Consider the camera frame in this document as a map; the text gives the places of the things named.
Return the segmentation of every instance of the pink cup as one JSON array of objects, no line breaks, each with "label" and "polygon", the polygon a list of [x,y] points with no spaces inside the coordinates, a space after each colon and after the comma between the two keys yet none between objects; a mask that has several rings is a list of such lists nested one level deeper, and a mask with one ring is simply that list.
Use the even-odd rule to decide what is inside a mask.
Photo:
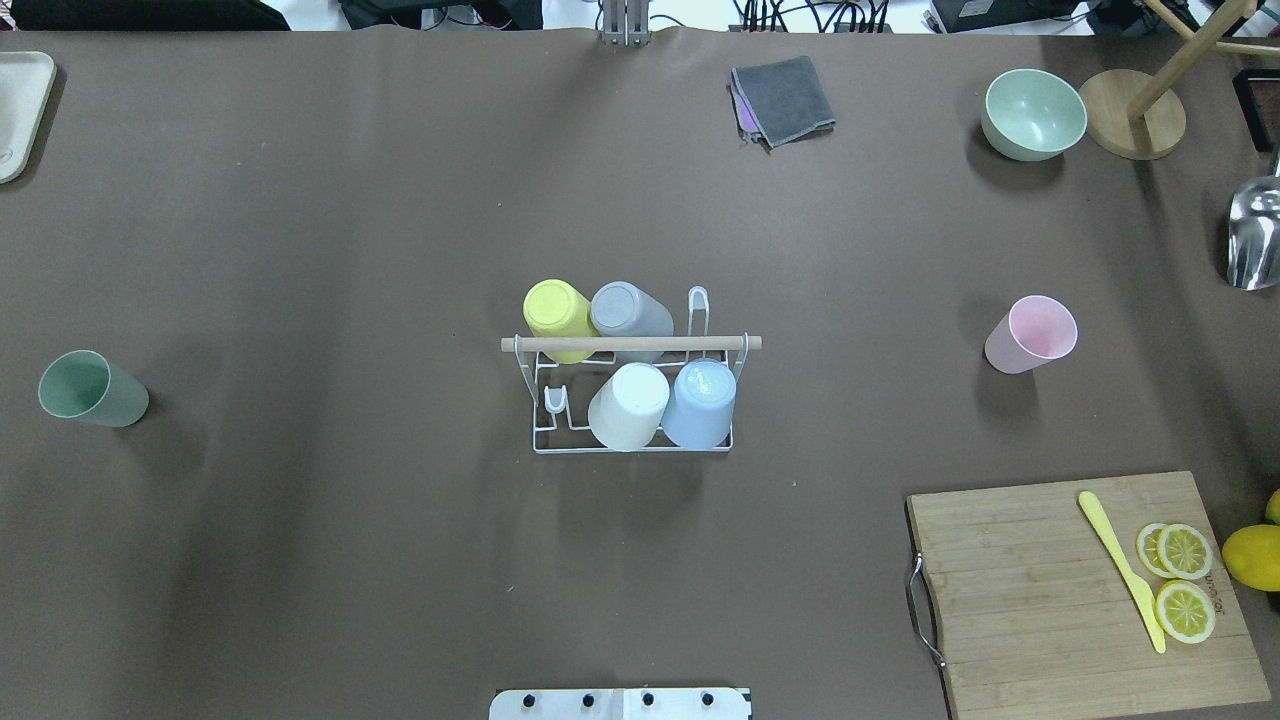
[{"label": "pink cup", "polygon": [[1014,302],[987,337],[987,361],[1001,373],[1025,373],[1066,356],[1078,337],[1075,318],[1065,305],[1043,295]]}]

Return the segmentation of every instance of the round wooden base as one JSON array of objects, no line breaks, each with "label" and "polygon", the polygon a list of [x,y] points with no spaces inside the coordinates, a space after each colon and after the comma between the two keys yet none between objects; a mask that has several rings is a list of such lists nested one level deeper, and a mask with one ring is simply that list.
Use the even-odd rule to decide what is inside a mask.
[{"label": "round wooden base", "polygon": [[1129,122],[1126,108],[1151,76],[1138,70],[1115,69],[1091,77],[1080,87],[1089,111],[1089,137],[1098,145],[1130,160],[1155,160],[1172,152],[1187,132],[1183,101],[1166,91],[1147,113]]}]

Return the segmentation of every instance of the bowl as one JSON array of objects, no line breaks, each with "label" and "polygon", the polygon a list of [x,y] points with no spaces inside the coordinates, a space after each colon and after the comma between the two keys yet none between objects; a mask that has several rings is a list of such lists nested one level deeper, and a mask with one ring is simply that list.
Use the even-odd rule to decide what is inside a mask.
[{"label": "bowl", "polygon": [[982,105],[982,132],[1001,155],[1048,160],[1084,137],[1084,101],[1062,78],[1018,68],[991,81]]}]

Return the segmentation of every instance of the folded towel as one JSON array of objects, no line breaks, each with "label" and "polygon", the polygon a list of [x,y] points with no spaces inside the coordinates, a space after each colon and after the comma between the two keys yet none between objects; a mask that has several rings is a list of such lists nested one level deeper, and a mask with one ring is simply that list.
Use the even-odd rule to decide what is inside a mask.
[{"label": "folded towel", "polygon": [[[739,126],[751,140],[764,137],[771,147],[778,147],[836,124],[836,115],[818,81],[818,70],[808,55],[768,65],[733,68],[732,77]],[[759,128],[758,136],[749,124]]]}]

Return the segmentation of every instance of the knife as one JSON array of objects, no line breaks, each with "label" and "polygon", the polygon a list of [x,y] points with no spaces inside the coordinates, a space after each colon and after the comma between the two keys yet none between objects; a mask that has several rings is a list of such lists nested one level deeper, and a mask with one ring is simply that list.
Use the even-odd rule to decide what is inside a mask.
[{"label": "knife", "polygon": [[1125,560],[1124,552],[1120,550],[1120,541],[1116,539],[1116,532],[1111,529],[1111,520],[1107,519],[1106,510],[1102,510],[1098,496],[1084,491],[1080,493],[1079,501],[1080,510],[1084,510],[1084,516],[1089,519],[1093,532],[1098,533],[1098,539],[1111,555],[1116,570],[1120,570],[1124,584],[1129,587],[1129,594],[1133,596],[1133,602],[1138,606],[1138,612],[1142,614],[1142,623],[1147,626],[1151,644],[1155,646],[1156,652],[1165,652],[1165,630],[1156,621],[1156,596],[1151,592],[1151,585],[1139,578],[1129,566],[1129,561]]}]

